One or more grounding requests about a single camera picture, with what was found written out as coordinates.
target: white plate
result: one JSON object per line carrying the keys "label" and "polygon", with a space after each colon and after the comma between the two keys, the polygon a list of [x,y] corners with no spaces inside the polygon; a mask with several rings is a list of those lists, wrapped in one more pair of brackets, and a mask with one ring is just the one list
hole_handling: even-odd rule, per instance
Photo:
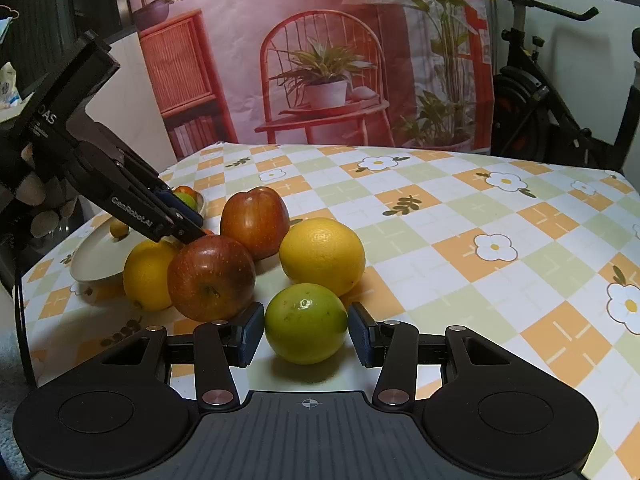
{"label": "white plate", "polygon": [[[204,197],[198,193],[200,214],[204,206]],[[147,239],[130,228],[127,236],[116,240],[109,232],[112,218],[105,220],[76,249],[70,267],[71,277],[76,282],[96,282],[121,273],[131,250]]]}

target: crosshair mark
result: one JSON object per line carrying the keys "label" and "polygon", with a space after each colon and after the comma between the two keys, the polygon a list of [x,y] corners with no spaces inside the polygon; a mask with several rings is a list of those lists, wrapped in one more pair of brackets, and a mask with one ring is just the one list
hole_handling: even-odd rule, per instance
{"label": "crosshair mark", "polygon": [[322,402],[318,402],[317,400],[309,397],[308,399],[305,399],[302,402],[299,402],[299,404],[302,404],[305,408],[307,408],[308,410],[311,410],[312,408],[315,408],[318,404],[322,404]]}

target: red chair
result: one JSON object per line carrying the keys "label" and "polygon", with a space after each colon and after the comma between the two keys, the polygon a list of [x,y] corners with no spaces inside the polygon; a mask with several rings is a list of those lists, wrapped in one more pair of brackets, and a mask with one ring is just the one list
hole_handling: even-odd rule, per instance
{"label": "red chair", "polygon": [[[290,70],[295,65],[290,61],[287,52],[291,50],[308,50],[308,39],[319,41],[330,46],[348,46],[355,53],[373,63],[376,69],[364,70],[352,76],[352,85],[367,86],[378,94],[373,102],[356,111],[335,116],[285,115],[274,119],[273,101],[280,99],[282,111],[285,108],[300,108],[303,105],[304,89],[298,87],[290,94],[286,92],[281,82],[269,80],[270,77]],[[344,123],[354,121],[360,135],[362,145],[369,145],[366,117],[379,116],[388,145],[394,146],[391,126],[386,114],[389,102],[386,95],[386,73],[382,47],[373,30],[354,16],[340,10],[307,10],[295,14],[276,25],[260,48],[260,78],[262,80],[262,102],[264,105],[265,123],[255,129],[256,132],[267,132],[270,144],[276,142],[276,131],[304,129],[306,142],[313,144],[312,127],[324,124]]]}

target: backdrop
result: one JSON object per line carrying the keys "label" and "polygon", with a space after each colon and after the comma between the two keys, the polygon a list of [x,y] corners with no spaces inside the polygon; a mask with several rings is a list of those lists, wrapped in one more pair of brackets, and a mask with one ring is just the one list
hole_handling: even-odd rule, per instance
{"label": "backdrop", "polygon": [[216,140],[490,145],[484,0],[130,2],[178,158]]}

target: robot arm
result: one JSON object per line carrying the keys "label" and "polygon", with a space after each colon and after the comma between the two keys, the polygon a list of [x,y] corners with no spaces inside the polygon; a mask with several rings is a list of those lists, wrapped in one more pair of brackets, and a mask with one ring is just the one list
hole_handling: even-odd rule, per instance
{"label": "robot arm", "polygon": [[33,144],[83,196],[151,240],[173,235],[189,243],[204,235],[203,219],[158,173],[84,108],[119,69],[110,47],[84,33],[44,78],[9,138]]}

